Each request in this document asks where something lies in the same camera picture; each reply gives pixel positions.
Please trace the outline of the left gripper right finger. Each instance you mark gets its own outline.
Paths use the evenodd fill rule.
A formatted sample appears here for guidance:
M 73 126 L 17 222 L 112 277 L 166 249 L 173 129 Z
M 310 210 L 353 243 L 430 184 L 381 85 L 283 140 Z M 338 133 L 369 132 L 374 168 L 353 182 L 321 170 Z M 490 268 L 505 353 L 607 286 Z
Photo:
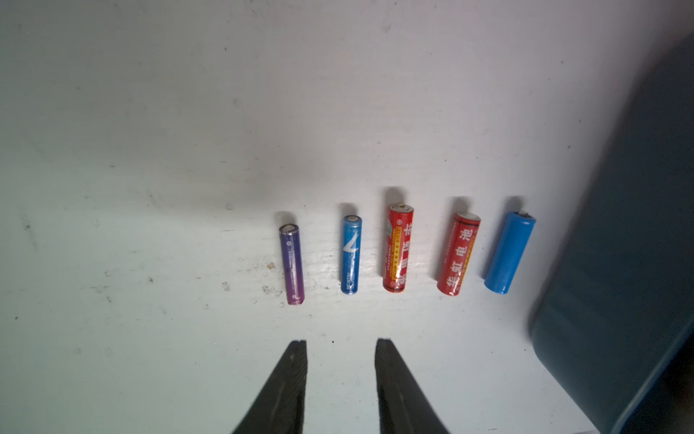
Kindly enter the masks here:
M 448 433 L 390 339 L 379 339 L 375 371 L 381 433 Z

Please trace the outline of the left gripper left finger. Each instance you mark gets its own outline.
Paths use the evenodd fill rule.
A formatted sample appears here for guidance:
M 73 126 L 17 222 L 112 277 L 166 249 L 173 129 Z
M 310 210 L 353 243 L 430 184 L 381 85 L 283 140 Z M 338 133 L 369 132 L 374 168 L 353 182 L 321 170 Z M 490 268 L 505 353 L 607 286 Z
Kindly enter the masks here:
M 307 342 L 292 341 L 233 433 L 301 434 L 307 368 Z

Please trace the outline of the purple slim battery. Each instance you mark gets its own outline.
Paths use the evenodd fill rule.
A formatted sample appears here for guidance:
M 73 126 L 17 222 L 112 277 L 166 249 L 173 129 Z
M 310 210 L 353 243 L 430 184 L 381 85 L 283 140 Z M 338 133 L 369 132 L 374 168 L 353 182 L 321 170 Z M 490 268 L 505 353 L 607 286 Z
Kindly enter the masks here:
M 287 302 L 298 306 L 305 301 L 299 227 L 285 224 L 279 228 Z

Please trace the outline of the red Huahong battery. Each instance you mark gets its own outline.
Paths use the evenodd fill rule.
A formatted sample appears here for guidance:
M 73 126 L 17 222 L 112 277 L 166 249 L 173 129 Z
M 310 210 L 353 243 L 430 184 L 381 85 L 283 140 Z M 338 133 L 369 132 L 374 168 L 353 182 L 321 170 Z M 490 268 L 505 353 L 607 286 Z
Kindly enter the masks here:
M 413 217 L 414 208 L 410 205 L 398 203 L 388 207 L 383 286 L 393 293 L 406 287 Z

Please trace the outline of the blue slim battery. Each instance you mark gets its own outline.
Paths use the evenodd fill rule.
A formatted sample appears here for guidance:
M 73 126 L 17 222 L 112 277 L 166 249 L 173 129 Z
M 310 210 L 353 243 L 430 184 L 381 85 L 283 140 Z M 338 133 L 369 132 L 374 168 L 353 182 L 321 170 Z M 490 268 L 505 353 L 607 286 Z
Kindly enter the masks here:
M 361 217 L 347 215 L 343 218 L 341 291 L 346 295 L 354 295 L 358 291 L 361 229 L 363 229 Z

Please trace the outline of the teal plastic storage box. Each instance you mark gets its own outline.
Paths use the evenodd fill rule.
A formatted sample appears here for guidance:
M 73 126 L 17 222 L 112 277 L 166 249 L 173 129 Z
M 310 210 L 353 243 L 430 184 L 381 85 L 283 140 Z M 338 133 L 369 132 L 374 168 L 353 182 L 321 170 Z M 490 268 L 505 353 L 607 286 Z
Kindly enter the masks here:
M 693 430 L 693 40 L 643 79 L 548 280 L 540 362 L 602 433 Z

